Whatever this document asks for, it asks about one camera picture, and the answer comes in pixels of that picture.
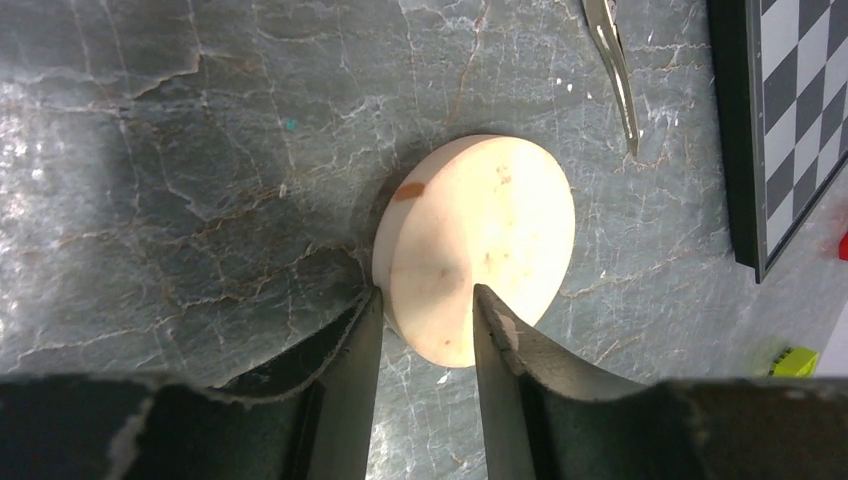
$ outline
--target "gray marble surface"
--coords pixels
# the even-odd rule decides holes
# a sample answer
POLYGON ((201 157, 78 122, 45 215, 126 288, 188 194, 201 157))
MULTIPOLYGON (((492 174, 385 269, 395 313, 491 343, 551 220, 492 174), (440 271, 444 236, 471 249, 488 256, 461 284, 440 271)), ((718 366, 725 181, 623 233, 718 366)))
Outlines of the gray marble surface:
MULTIPOLYGON (((703 0, 621 0, 625 156, 576 0, 0 0, 0 371, 220 384, 368 280, 391 191, 472 133, 533 140, 577 241, 538 327, 627 377, 762 374, 848 300, 848 174, 765 284, 733 261, 703 0)), ((384 341, 369 475, 486 475, 473 370, 384 341)))

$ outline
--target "round beige disc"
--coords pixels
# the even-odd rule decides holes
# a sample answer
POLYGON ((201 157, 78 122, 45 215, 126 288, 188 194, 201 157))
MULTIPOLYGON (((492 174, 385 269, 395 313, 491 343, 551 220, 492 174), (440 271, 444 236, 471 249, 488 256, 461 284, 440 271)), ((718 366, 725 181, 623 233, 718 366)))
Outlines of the round beige disc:
POLYGON ((474 365, 472 289, 484 283, 534 325, 574 245, 568 180, 547 151, 475 135, 439 148, 406 177, 377 229, 372 265, 389 324, 421 356, 474 365))

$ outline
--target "green block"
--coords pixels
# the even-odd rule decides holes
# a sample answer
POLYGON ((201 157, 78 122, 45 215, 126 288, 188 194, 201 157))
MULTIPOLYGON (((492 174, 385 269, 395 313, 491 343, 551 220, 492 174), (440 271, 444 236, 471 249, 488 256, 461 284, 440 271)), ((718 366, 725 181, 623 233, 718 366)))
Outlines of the green block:
POLYGON ((774 377, 810 377, 816 371, 819 354, 807 347, 794 347, 772 364, 771 375, 774 377))

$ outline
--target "checkered board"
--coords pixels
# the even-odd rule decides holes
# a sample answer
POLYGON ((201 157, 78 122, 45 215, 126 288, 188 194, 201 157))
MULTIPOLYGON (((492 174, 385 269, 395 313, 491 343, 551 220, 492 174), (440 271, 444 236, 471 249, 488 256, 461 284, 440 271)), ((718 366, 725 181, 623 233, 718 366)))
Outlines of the checkered board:
POLYGON ((761 281, 848 157, 848 0, 715 0, 710 17, 731 237, 761 281))

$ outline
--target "red object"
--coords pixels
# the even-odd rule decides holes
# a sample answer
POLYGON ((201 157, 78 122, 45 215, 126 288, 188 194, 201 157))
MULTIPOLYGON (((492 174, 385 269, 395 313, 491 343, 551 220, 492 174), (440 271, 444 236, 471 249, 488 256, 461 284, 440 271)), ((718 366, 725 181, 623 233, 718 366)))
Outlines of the red object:
POLYGON ((839 258, 848 262, 848 233, 839 242, 839 258))

